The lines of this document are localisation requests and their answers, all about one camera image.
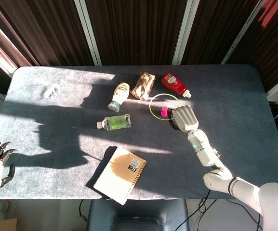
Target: notebook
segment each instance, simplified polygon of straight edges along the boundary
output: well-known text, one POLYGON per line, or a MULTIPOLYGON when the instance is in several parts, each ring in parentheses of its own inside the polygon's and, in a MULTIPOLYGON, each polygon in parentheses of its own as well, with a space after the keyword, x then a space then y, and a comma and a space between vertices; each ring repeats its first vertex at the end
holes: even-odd
POLYGON ((94 188, 123 205, 145 164, 146 160, 118 147, 96 181, 94 188))

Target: gray tablecloth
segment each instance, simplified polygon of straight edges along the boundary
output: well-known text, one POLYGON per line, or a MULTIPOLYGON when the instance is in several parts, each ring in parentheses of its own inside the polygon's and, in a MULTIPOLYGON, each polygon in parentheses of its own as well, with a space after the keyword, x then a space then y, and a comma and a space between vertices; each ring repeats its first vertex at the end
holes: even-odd
MULTIPOLYGON (((131 199, 202 198, 203 167, 187 136, 155 119, 148 102, 129 96, 115 113, 107 108, 115 87, 133 87, 140 72, 157 81, 150 97, 170 93, 160 84, 175 73, 192 93, 191 104, 210 143, 234 176, 261 186, 278 182, 278 133, 258 72, 248 65, 23 67, 11 82, 0 115, 0 141, 11 141, 16 165, 1 198, 100 198, 93 183, 114 147, 147 161, 131 199), (131 128, 98 130, 106 116, 130 114, 131 128)), ((170 98, 153 104, 159 114, 170 98)), ((212 192, 211 198, 229 198, 212 192)))

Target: barcode sticker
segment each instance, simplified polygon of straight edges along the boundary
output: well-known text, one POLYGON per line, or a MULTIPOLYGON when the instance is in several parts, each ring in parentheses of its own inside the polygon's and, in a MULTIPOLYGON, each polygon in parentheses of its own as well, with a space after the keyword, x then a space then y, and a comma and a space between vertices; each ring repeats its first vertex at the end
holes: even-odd
POLYGON ((136 159, 136 158, 133 158, 128 169, 135 172, 138 168, 138 166, 140 165, 141 161, 136 159))

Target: ketchup bottle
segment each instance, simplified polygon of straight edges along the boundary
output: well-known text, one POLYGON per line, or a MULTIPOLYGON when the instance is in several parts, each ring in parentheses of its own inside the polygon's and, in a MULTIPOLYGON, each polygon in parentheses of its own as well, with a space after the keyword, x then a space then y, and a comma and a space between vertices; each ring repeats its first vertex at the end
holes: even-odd
POLYGON ((191 94, 187 87, 181 82, 181 80, 171 73, 167 73, 162 79, 161 83, 167 89, 174 91, 176 94, 182 95, 184 97, 191 97, 191 94))

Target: white cap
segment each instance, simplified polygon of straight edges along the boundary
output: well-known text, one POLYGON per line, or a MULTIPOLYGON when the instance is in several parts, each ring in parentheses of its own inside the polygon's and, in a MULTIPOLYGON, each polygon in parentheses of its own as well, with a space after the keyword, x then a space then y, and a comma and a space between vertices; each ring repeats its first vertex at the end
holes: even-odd
POLYGON ((102 128, 102 122, 100 121, 100 122, 97 122, 97 128, 98 129, 101 129, 102 128))
POLYGON ((190 98, 191 97, 190 91, 189 90, 185 90, 184 93, 183 93, 183 96, 187 97, 187 98, 190 98))

